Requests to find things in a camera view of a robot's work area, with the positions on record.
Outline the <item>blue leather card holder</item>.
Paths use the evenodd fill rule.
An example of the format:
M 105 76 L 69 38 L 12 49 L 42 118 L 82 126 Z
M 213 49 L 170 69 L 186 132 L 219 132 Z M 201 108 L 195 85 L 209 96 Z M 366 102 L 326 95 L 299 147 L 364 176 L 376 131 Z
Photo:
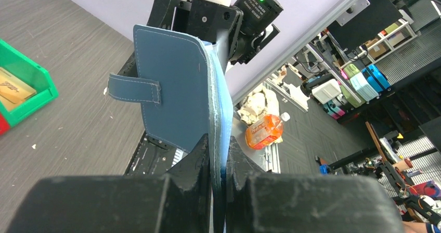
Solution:
M 110 74 L 108 95 L 141 105 L 148 136 L 180 150 L 191 150 L 208 135 L 213 228 L 226 230 L 226 164 L 234 108 L 225 80 L 226 30 L 214 42 L 195 36 L 135 25 L 137 76 Z

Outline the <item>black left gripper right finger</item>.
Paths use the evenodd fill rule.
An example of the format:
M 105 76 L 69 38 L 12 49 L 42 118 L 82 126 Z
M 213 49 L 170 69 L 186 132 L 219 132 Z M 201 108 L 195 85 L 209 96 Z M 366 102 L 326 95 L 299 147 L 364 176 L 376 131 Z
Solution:
M 404 232 L 370 177 L 265 172 L 230 140 L 227 232 Z

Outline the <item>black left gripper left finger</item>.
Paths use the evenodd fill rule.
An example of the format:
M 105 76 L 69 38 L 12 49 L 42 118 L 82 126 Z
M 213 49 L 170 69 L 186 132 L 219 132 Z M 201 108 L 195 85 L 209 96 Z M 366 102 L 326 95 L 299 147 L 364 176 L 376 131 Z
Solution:
M 27 193 L 8 232 L 208 232 L 209 138 L 162 175 L 57 176 Z

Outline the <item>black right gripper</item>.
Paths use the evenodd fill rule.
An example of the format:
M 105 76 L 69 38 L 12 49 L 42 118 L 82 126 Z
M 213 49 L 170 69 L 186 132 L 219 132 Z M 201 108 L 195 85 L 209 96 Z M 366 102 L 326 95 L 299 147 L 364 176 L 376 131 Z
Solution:
M 147 26 L 186 33 L 215 45 L 225 72 L 234 55 L 243 12 L 208 0 L 154 0 Z

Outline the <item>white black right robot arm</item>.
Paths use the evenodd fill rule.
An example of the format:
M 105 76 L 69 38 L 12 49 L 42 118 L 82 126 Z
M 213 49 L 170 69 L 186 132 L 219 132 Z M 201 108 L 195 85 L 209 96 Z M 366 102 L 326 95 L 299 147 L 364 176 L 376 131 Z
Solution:
M 197 37 L 205 43 L 209 68 L 247 64 L 280 31 L 273 21 L 277 0 L 154 0 L 147 26 Z

